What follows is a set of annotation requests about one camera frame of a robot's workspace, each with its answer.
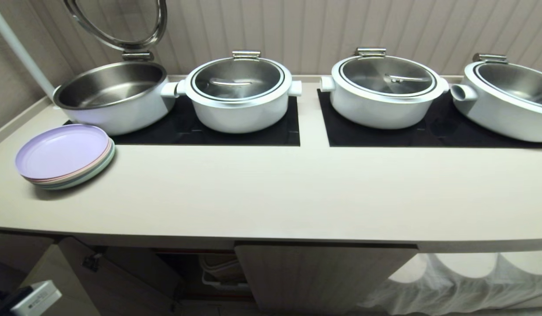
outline pot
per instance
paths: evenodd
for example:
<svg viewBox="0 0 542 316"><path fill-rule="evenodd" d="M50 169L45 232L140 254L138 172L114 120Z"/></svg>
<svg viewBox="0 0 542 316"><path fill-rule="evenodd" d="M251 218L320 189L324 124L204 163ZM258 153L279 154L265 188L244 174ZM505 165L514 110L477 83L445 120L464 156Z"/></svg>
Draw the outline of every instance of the pot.
<svg viewBox="0 0 542 316"><path fill-rule="evenodd" d="M542 72L503 55L475 54L473 60L461 84L451 87L456 108L498 134L542 142Z"/></svg>
<svg viewBox="0 0 542 316"><path fill-rule="evenodd" d="M288 97L302 95L281 64L256 50L238 50L231 58L207 62L181 80L176 96L187 95L199 120L223 133L250 133L278 122Z"/></svg>
<svg viewBox="0 0 542 316"><path fill-rule="evenodd" d="M153 55L146 49L164 34L165 0L157 0L158 16L152 35L138 42L118 40L99 30L82 13L76 0L64 3L88 32L108 46L122 50L125 61L72 78L55 90L54 103L73 122L98 126L110 136L133 132L163 118L174 105L176 83L167 82L166 70L151 62Z"/></svg>
<svg viewBox="0 0 542 316"><path fill-rule="evenodd" d="M115 136L163 118L175 103L171 92L175 85L167 82L166 71L159 64L118 62L62 84L54 92L54 103L73 122L98 126Z"/></svg>
<svg viewBox="0 0 542 316"><path fill-rule="evenodd" d="M387 56L385 48L357 48L331 76L321 78L331 105L363 126L400 129L423 119L435 98L448 91L446 80L417 62Z"/></svg>

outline vertical paneled wall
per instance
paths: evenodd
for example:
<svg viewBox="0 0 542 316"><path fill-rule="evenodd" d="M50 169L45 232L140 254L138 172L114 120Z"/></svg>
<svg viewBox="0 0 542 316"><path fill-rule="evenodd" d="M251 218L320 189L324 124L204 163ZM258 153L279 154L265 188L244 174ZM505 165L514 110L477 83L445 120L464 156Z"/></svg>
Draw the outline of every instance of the vertical paneled wall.
<svg viewBox="0 0 542 316"><path fill-rule="evenodd" d="M75 24L62 0L31 0L50 35L81 72L120 60ZM100 28L140 38L154 0L81 0ZM385 46L441 74L461 74L475 52L507 54L542 70L542 0L167 0L169 23L154 49L170 74L262 50L294 74L327 74L357 46Z"/></svg>
<svg viewBox="0 0 542 316"><path fill-rule="evenodd" d="M74 74L29 0L0 0L0 12L53 84ZM0 127L43 96L0 34Z"/></svg>

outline black induction cooktop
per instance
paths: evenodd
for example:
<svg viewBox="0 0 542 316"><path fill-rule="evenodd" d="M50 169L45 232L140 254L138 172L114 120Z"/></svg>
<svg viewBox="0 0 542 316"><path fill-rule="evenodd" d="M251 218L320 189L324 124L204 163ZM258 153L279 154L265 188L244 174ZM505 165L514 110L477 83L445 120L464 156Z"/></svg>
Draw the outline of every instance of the black induction cooktop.
<svg viewBox="0 0 542 316"><path fill-rule="evenodd" d="M395 130L351 122L331 106L329 92L317 94L331 147L542 148L542 143L514 140L472 122L456 109L450 93L435 99L419 123Z"/></svg>
<svg viewBox="0 0 542 316"><path fill-rule="evenodd" d="M300 146L297 101L296 97L289 97L285 116L268 128L247 134L227 134L203 125L191 100L180 96L173 109L158 122L111 138L115 144Z"/></svg>

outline pot lid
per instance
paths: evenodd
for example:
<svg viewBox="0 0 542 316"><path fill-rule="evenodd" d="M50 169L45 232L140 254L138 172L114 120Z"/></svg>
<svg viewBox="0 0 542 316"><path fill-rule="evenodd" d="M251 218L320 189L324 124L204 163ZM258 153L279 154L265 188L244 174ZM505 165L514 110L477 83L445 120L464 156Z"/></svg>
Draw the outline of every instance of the pot lid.
<svg viewBox="0 0 542 316"><path fill-rule="evenodd" d="M167 6L166 0L156 0L158 14L156 16L156 26L150 36L142 40L128 41L114 38L100 30L93 24L82 12L78 5L78 0L64 0L64 5L68 8L72 17L97 40L103 42L115 50L122 50L124 60L153 60L151 52L147 51L151 46L156 45L164 35L167 25Z"/></svg>
<svg viewBox="0 0 542 316"><path fill-rule="evenodd" d="M206 98L244 101L276 90L284 81L283 71L256 50L237 50L233 58L209 63L196 72L193 89Z"/></svg>
<svg viewBox="0 0 542 316"><path fill-rule="evenodd" d="M339 72L353 86L392 97L411 97L431 91L436 80L417 63L385 55L385 48L358 48Z"/></svg>
<svg viewBox="0 0 542 316"><path fill-rule="evenodd" d="M493 88L514 98L542 106L542 72L514 64L508 64L506 58L479 58L475 74Z"/></svg>

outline beige countertop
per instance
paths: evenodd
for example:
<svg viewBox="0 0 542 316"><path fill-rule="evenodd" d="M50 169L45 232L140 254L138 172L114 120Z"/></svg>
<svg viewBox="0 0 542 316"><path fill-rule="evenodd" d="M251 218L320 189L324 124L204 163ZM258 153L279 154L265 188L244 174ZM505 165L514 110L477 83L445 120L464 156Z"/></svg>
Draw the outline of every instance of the beige countertop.
<svg viewBox="0 0 542 316"><path fill-rule="evenodd" d="M27 140L66 121L46 106L0 144L0 229L542 249L542 150L331 148L318 84L303 88L300 147L122 145L62 192L14 168Z"/></svg>

